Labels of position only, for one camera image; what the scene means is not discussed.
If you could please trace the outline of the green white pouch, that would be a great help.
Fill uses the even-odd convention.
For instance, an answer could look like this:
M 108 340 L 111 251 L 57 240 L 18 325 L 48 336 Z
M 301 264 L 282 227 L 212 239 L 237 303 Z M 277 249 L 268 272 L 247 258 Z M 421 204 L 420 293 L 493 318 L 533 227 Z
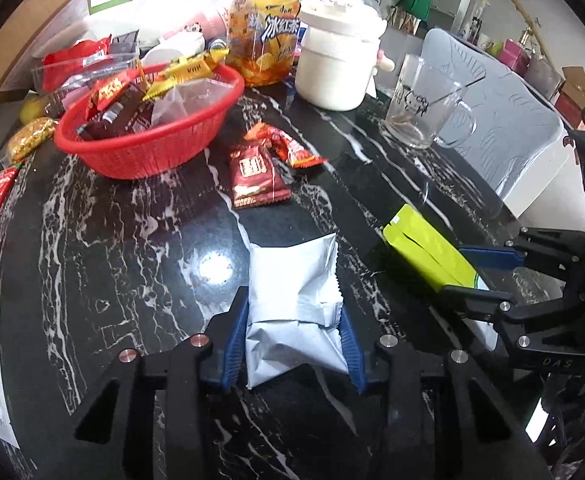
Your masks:
M 404 204 L 382 233 L 436 292 L 447 285 L 489 289 L 469 261 L 411 205 Z

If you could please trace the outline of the silver white snack bag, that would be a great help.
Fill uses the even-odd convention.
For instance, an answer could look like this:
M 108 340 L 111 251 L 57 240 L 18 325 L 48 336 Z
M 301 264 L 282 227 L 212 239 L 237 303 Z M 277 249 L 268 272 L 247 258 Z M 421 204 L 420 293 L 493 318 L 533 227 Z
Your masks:
M 247 387 L 309 364 L 347 373 L 335 234 L 289 247 L 250 247 Z

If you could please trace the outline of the brown red snack packet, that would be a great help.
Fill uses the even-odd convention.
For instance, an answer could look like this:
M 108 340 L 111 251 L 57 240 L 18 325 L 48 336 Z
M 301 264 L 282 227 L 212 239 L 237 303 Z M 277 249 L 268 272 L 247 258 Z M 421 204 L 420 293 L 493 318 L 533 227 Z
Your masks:
M 236 209 L 289 200 L 291 191 L 263 144 L 236 145 L 230 151 L 232 199 Z

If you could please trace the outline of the orange red candy packet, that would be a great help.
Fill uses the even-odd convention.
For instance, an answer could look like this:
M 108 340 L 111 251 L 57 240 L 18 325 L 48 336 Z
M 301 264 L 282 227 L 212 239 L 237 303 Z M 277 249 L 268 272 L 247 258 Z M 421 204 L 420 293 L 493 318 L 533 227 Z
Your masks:
M 327 162 L 326 158 L 313 154 L 284 130 L 265 122 L 258 122 L 250 128 L 244 139 L 265 142 L 291 168 L 309 168 Z

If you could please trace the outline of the clear zip bag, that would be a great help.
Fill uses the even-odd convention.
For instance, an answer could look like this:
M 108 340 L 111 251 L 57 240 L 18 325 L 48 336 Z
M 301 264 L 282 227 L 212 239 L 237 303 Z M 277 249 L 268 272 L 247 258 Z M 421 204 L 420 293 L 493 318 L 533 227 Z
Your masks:
M 213 78 L 196 79 L 177 84 L 155 102 L 150 125 L 158 127 L 201 112 L 227 96 L 231 84 Z

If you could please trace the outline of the dark brown chocolate bar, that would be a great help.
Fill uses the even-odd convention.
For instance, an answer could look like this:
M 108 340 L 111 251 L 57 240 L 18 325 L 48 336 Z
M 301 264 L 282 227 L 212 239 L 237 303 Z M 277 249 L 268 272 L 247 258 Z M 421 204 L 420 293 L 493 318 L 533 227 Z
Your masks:
M 129 84 L 106 110 L 79 127 L 76 134 L 83 141 L 98 141 L 149 129 L 155 102 L 144 101 L 144 96 L 142 89 Z

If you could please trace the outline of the large red snack packet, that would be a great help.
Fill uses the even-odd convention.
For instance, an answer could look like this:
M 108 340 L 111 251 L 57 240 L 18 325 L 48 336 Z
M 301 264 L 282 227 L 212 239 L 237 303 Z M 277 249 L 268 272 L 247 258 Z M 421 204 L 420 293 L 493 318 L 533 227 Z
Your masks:
M 138 68 L 128 68 L 98 84 L 88 98 L 84 118 L 91 120 L 106 110 L 132 84 L 139 74 L 140 70 Z

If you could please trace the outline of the yellow black snack bag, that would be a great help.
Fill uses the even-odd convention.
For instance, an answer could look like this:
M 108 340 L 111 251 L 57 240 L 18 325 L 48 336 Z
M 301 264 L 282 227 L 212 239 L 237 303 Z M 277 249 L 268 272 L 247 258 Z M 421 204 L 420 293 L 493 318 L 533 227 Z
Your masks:
M 150 101 L 174 88 L 177 84 L 184 84 L 184 82 L 210 78 L 218 67 L 225 61 L 230 49 L 213 48 L 202 53 L 189 56 L 181 56 L 175 61 L 171 62 L 166 68 L 152 79 L 152 82 L 147 89 L 143 101 Z

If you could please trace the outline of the white chair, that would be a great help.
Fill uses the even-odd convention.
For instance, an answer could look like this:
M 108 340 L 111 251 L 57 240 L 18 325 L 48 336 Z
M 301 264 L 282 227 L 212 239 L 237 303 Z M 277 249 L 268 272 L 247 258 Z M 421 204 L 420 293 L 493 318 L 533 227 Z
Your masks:
M 421 57 L 466 84 L 463 100 L 477 130 L 456 151 L 520 217 L 569 158 L 561 144 L 565 123 L 510 68 L 441 28 L 427 32 Z

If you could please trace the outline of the glass mug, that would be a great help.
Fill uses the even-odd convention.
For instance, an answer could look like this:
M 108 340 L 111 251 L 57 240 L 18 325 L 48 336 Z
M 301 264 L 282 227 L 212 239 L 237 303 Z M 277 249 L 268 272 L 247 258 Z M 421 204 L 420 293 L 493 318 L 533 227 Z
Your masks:
M 404 58 L 399 79 L 385 115 L 385 128 L 395 140 L 411 148 L 426 150 L 432 144 L 457 148 L 477 130 L 472 108 L 463 100 L 468 87 L 428 64 L 416 54 Z M 446 141 L 441 132 L 453 115 L 466 119 L 466 131 Z

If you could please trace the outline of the yellow snack in clear bag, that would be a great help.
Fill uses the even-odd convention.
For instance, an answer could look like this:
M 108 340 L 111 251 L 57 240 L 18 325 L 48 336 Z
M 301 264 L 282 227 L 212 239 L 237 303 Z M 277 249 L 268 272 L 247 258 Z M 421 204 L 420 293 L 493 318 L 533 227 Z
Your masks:
M 57 122 L 53 118 L 41 117 L 17 131 L 7 142 L 5 155 L 10 164 L 21 162 L 55 132 Z

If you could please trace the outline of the red bag in clear box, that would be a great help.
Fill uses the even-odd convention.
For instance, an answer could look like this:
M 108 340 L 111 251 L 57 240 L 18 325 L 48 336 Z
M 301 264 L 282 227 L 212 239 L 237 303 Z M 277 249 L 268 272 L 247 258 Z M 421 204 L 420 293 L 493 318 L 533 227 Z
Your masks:
M 81 40 L 73 47 L 46 54 L 42 59 L 42 89 L 52 92 L 81 70 L 102 62 L 111 44 L 111 37 Z

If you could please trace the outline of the pink paper cup stack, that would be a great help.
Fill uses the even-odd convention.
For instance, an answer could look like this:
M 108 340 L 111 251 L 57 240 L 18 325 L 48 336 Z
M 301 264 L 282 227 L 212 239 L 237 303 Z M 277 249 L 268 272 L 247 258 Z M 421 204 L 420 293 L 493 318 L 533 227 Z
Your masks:
M 175 51 L 176 55 L 193 55 L 215 40 L 226 39 L 227 12 L 212 10 L 195 14 L 178 30 L 161 36 L 159 46 Z

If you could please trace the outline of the iced tea bottle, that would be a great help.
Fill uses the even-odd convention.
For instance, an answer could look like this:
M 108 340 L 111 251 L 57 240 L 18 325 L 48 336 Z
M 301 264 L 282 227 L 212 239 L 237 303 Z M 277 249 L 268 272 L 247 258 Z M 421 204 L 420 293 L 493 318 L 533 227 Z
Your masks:
M 226 64 L 248 87 L 277 84 L 289 75 L 300 29 L 300 0 L 234 0 Z

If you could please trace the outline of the cardboard box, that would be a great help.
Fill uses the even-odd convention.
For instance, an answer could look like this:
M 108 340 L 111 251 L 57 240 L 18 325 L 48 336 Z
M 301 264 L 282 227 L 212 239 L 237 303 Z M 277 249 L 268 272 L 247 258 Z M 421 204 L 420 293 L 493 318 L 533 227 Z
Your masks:
M 83 34 L 90 0 L 23 0 L 0 28 L 0 102 L 32 88 L 32 70 L 47 53 Z

